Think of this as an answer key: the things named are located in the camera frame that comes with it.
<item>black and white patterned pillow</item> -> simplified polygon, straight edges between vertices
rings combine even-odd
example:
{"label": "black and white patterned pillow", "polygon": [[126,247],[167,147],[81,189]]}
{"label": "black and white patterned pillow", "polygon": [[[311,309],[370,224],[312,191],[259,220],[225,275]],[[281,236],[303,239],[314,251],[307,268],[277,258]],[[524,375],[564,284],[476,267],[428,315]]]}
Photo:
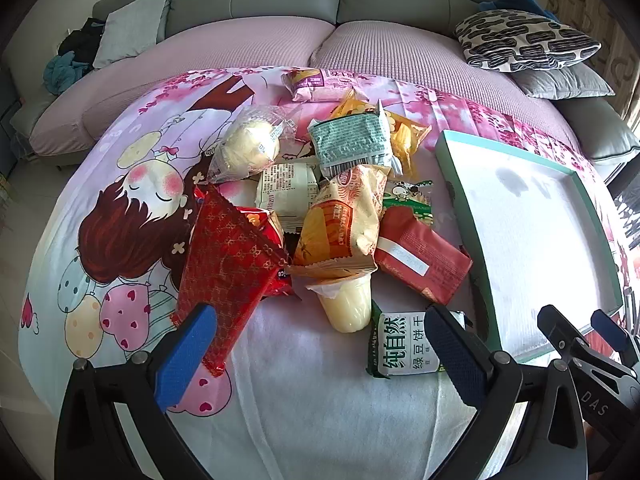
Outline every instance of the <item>black and white patterned pillow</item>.
{"label": "black and white patterned pillow", "polygon": [[571,66],[600,49],[585,33],[522,10],[478,12],[458,24],[456,36],[469,65],[500,72]]}

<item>green snack package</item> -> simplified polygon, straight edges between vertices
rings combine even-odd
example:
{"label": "green snack package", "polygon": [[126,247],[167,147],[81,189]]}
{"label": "green snack package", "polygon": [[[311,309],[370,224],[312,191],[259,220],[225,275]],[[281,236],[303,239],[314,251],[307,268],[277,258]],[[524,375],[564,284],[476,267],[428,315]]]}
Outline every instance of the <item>green snack package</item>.
{"label": "green snack package", "polygon": [[386,181],[385,193],[382,197],[382,211],[393,206],[404,205],[410,207],[417,220],[426,225],[433,223],[431,213],[431,180],[410,184],[408,182]]}
{"label": "green snack package", "polygon": [[[465,315],[452,312],[464,328]],[[424,335],[424,312],[382,312],[371,301],[367,373],[380,379],[444,371]]]}
{"label": "green snack package", "polygon": [[391,148],[391,132],[382,103],[375,112],[365,112],[311,121],[308,128],[320,161],[320,171],[328,180],[358,164],[389,166],[402,174],[402,165]]}

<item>floor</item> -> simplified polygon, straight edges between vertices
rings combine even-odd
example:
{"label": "floor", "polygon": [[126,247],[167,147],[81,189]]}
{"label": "floor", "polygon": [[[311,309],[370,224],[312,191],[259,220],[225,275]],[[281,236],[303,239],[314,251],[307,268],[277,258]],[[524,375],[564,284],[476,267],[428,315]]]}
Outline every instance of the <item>floor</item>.
{"label": "floor", "polygon": [[0,232],[0,419],[43,480],[53,480],[57,421],[22,373],[18,326],[31,257],[74,169],[18,163],[9,177],[15,200]]}

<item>barcode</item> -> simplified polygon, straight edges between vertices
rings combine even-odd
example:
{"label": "barcode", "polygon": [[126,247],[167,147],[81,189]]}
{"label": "barcode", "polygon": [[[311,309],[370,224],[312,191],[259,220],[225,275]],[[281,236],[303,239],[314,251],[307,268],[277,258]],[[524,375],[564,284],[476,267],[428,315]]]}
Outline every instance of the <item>barcode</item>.
{"label": "barcode", "polygon": [[349,162],[343,162],[342,164],[336,164],[335,166],[329,166],[326,168],[326,172],[329,174],[329,178],[333,178],[334,176],[341,174],[343,171],[350,170],[354,166],[358,164],[371,164],[371,159],[369,157],[365,158],[357,158],[356,160],[350,160]]}

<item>light gray pillow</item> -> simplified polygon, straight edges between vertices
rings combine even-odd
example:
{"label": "light gray pillow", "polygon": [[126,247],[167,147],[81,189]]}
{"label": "light gray pillow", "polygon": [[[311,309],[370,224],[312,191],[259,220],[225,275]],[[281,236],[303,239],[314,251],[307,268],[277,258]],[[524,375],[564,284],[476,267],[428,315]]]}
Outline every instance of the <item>light gray pillow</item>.
{"label": "light gray pillow", "polygon": [[603,78],[584,63],[555,70],[520,70],[511,73],[511,77],[528,97],[556,101],[616,94]]}
{"label": "light gray pillow", "polygon": [[94,68],[136,57],[156,44],[166,0],[136,0],[107,16]]}
{"label": "light gray pillow", "polygon": [[638,138],[602,97],[562,99],[554,105],[593,164],[621,164],[640,153]]}

